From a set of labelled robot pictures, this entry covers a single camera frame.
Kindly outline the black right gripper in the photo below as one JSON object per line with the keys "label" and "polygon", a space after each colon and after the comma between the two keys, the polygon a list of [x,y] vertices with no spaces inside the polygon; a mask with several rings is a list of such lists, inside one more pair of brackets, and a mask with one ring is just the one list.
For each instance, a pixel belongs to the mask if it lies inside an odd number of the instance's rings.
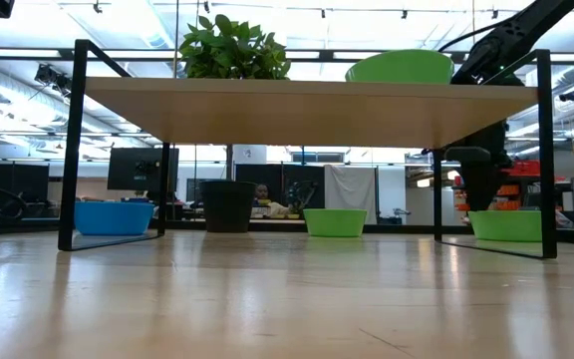
{"label": "black right gripper", "polygon": [[474,164],[462,164],[462,176],[466,200],[470,210],[487,210],[505,181],[505,172],[512,160],[507,154],[504,143],[509,126],[505,120],[486,127],[465,139],[469,146],[482,148],[489,152],[492,164],[483,167]]}

